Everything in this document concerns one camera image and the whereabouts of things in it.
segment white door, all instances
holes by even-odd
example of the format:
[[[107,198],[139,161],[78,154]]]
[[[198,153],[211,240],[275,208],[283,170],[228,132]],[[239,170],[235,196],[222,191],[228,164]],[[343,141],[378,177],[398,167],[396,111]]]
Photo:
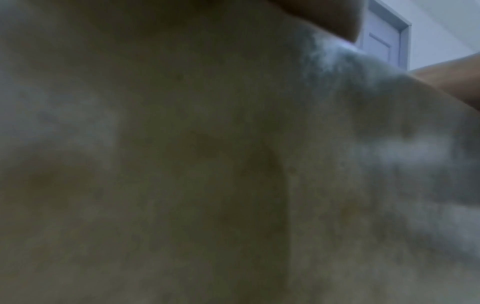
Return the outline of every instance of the white door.
[[[366,53],[400,67],[400,31],[371,11],[356,45]]]

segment ceiling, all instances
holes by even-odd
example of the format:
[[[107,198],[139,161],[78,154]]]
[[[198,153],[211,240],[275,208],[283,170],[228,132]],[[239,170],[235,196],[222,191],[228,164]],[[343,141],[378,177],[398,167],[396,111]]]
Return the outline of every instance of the ceiling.
[[[480,0],[412,1],[475,52],[480,52]]]

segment door frame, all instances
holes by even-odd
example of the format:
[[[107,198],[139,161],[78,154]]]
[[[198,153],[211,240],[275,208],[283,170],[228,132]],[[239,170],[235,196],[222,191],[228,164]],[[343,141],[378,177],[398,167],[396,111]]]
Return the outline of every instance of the door frame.
[[[368,10],[379,16],[400,32],[400,68],[410,68],[412,24],[382,0],[369,0]]]

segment door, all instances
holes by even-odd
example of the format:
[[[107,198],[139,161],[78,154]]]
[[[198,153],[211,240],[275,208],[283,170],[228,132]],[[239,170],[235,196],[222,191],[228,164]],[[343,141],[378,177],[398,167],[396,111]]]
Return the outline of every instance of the door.
[[[395,67],[400,67],[400,31],[368,11],[357,46],[366,53]]]

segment white wall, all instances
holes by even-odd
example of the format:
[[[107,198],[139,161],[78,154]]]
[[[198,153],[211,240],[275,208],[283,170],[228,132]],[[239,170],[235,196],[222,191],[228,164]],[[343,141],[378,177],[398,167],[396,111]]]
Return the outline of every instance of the white wall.
[[[474,53],[411,0],[379,2],[386,4],[412,24],[409,69],[414,70]]]

